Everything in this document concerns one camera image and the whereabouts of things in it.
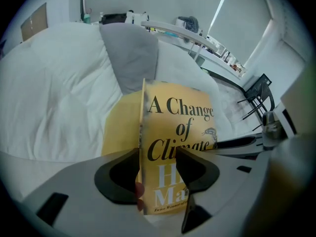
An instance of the chair leg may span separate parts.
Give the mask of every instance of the chair leg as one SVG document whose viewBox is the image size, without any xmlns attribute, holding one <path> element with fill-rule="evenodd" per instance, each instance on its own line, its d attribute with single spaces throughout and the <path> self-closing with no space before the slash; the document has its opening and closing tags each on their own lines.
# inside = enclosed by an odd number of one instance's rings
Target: chair leg
<svg viewBox="0 0 316 237">
<path fill-rule="evenodd" d="M 255 129 L 253 129 L 252 131 L 256 130 L 258 127 L 262 126 L 262 124 L 258 125 Z"/>
<path fill-rule="evenodd" d="M 247 116 L 245 116 L 244 118 L 242 118 L 242 120 L 245 120 L 246 118 L 248 118 L 251 114 L 255 113 L 258 109 L 260 108 L 260 106 L 257 106 L 255 109 L 251 110 L 250 112 L 247 113 Z"/>
<path fill-rule="evenodd" d="M 251 110 L 250 112 L 248 112 L 247 114 L 259 109 L 262 106 L 262 104 L 257 105 L 253 110 Z"/>
<path fill-rule="evenodd" d="M 240 103 L 240 102 L 243 102 L 243 101 L 249 100 L 249 99 L 251 99 L 251 98 L 254 98 L 254 97 L 253 97 L 253 96 L 252 96 L 252 97 L 248 97 L 248 98 L 246 98 L 246 99 L 244 99 L 244 100 L 240 100 L 240 101 L 238 101 L 237 103 Z"/>
</svg>

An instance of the hand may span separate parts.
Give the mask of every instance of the hand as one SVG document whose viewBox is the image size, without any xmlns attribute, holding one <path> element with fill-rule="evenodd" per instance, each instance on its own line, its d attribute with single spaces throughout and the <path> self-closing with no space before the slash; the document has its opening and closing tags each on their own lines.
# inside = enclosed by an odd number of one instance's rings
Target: hand
<svg viewBox="0 0 316 237">
<path fill-rule="evenodd" d="M 136 197 L 137 199 L 137 209 L 139 211 L 141 211 L 144 208 L 144 201 L 142 201 L 141 199 L 139 199 L 145 192 L 145 187 L 144 185 L 142 185 L 141 183 L 135 183 L 135 193 L 136 193 Z"/>
</svg>

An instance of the bag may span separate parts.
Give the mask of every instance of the bag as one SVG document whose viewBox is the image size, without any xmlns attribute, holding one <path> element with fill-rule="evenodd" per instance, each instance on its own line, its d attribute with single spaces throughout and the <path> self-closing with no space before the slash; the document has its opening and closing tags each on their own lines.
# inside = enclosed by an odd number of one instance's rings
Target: bag
<svg viewBox="0 0 316 237">
<path fill-rule="evenodd" d="M 111 24 L 111 23 L 124 23 L 125 20 L 126 20 L 126 13 L 106 14 L 106 15 L 103 15 L 101 23 L 102 25 Z"/>
</svg>

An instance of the pillow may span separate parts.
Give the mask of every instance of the pillow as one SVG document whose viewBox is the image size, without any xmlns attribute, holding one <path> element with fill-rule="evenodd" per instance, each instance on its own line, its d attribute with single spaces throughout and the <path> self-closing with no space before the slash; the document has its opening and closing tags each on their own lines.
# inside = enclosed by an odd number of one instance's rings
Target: pillow
<svg viewBox="0 0 316 237">
<path fill-rule="evenodd" d="M 100 33 L 124 95 L 141 90 L 143 78 L 155 78 L 158 57 L 155 36 L 125 23 L 101 25 Z"/>
</svg>

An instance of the desk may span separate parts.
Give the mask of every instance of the desk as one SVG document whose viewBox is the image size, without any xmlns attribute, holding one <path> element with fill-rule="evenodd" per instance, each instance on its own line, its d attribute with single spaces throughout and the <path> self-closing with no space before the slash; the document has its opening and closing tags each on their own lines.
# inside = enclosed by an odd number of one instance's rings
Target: desk
<svg viewBox="0 0 316 237">
<path fill-rule="evenodd" d="M 197 45 L 192 43 L 186 43 L 183 41 L 182 38 L 170 36 L 167 34 L 159 33 L 159 32 L 152 32 L 151 34 L 155 35 L 158 40 L 176 45 L 180 47 L 181 49 L 185 50 L 186 52 L 189 52 L 191 49 L 191 52 L 197 53 L 198 49 L 200 48 Z M 216 55 L 208 52 L 205 48 L 202 48 L 199 54 L 200 57 L 205 59 L 204 63 L 202 64 L 202 68 L 205 68 L 207 70 L 210 70 L 214 73 L 217 73 L 231 81 L 233 81 L 236 84 L 240 84 L 240 77 L 239 73 L 234 71 L 227 63 L 225 63 L 222 59 L 218 58 Z"/>
<path fill-rule="evenodd" d="M 167 31 L 170 33 L 174 33 L 174 34 L 183 36 L 185 38 L 188 38 L 190 40 L 193 40 L 193 41 L 199 43 L 200 47 L 197 51 L 197 54 L 196 54 L 194 60 L 197 59 L 203 46 L 206 46 L 207 48 L 211 49 L 212 51 L 217 49 L 216 46 L 214 46 L 211 42 L 209 42 L 208 40 L 206 40 L 202 36 L 195 34 L 195 33 L 191 32 L 187 29 L 184 29 L 182 27 L 167 24 L 164 22 L 156 22 L 156 21 L 142 21 L 141 25 L 145 26 L 145 27 L 149 27 L 149 28 L 156 28 L 156 29 L 164 30 L 164 31 Z"/>
</svg>

